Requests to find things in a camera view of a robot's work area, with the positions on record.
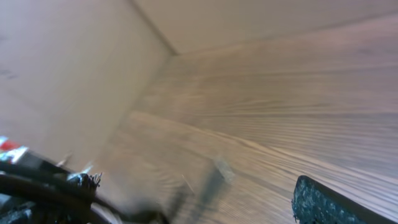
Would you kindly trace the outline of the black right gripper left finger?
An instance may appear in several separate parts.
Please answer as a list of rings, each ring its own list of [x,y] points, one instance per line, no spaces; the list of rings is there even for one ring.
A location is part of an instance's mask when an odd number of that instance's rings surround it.
[[[1,223],[102,223],[91,206],[101,177],[27,150],[1,154]]]

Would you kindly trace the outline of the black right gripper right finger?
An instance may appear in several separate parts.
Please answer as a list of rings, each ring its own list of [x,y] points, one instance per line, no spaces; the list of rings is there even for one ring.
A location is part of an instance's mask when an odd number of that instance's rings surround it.
[[[397,224],[306,175],[298,177],[291,204],[299,224]]]

